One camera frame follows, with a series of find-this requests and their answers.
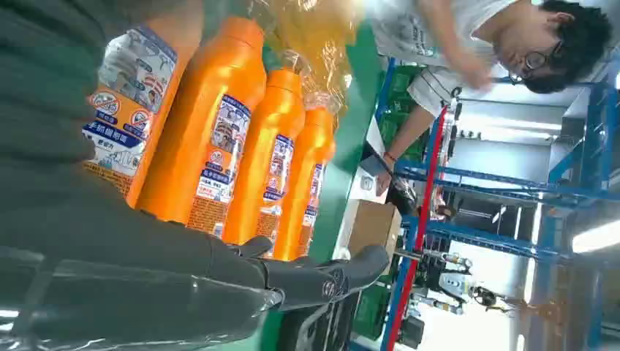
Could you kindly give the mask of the person's right hand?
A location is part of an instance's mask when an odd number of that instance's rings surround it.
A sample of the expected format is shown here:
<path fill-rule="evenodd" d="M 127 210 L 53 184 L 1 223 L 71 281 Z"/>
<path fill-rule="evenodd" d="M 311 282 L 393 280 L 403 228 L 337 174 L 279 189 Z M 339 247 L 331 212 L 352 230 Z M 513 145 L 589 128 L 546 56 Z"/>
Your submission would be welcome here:
<path fill-rule="evenodd" d="M 491 87 L 491 66 L 480 57 L 467 51 L 457 51 L 451 57 L 454 70 L 472 88 L 486 91 Z"/>

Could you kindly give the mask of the person's left hand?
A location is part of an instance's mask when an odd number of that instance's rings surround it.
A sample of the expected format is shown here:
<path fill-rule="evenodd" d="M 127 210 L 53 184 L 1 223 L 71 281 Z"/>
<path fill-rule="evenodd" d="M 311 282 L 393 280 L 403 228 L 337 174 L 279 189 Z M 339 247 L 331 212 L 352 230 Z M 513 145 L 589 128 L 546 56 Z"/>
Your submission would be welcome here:
<path fill-rule="evenodd" d="M 385 159 L 385 165 L 377 176 L 376 196 L 382 196 L 390 186 L 395 162 L 392 159 Z"/>

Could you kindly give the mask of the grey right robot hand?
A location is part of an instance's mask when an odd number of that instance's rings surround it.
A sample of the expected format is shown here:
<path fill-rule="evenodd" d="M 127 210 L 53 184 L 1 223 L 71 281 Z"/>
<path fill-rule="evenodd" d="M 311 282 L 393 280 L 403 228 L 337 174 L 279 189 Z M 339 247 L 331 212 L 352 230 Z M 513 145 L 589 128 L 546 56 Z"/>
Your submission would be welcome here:
<path fill-rule="evenodd" d="M 282 262 L 131 209 L 80 165 L 1 159 L 3 350 L 196 350 L 335 303 L 389 259 Z"/>

